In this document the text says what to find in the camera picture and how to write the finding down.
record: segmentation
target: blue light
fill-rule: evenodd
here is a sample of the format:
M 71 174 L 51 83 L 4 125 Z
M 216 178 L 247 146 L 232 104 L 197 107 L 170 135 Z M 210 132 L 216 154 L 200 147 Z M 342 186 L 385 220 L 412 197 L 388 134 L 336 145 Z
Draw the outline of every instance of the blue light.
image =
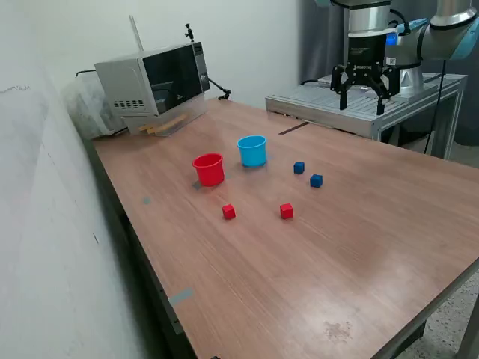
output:
M 396 46 L 397 45 L 397 34 L 395 32 L 391 32 L 386 37 L 386 46 Z

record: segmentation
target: plastic bag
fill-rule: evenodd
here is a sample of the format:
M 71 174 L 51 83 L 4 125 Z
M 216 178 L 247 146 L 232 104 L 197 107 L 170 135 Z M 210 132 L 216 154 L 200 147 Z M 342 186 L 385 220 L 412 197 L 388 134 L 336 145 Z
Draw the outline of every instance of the plastic bag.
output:
M 63 100 L 83 138 L 112 135 L 126 127 L 120 117 L 113 115 L 96 72 L 78 74 L 65 88 Z

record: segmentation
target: blue cup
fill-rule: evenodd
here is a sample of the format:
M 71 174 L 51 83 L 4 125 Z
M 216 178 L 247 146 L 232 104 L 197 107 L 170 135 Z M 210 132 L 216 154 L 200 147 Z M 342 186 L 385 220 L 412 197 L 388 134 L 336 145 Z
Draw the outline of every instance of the blue cup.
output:
M 266 163 L 266 137 L 248 136 L 237 143 L 241 153 L 241 162 L 246 167 L 259 167 Z

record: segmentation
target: blue cube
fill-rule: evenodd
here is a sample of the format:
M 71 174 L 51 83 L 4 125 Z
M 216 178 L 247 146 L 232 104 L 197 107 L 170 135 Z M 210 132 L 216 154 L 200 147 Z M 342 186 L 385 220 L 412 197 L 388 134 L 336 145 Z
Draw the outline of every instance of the blue cube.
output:
M 305 172 L 305 163 L 304 162 L 297 162 L 294 164 L 294 173 L 295 174 L 302 174 Z
M 311 176 L 311 187 L 319 188 L 323 185 L 323 176 L 314 174 Z

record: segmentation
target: red cup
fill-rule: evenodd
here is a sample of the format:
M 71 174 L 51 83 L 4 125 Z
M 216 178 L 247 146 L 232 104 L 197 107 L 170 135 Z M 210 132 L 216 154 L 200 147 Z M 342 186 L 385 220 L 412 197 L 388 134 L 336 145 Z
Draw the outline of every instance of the red cup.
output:
M 222 162 L 223 156 L 219 153 L 207 153 L 193 161 L 193 167 L 196 168 L 201 185 L 213 187 L 225 180 Z

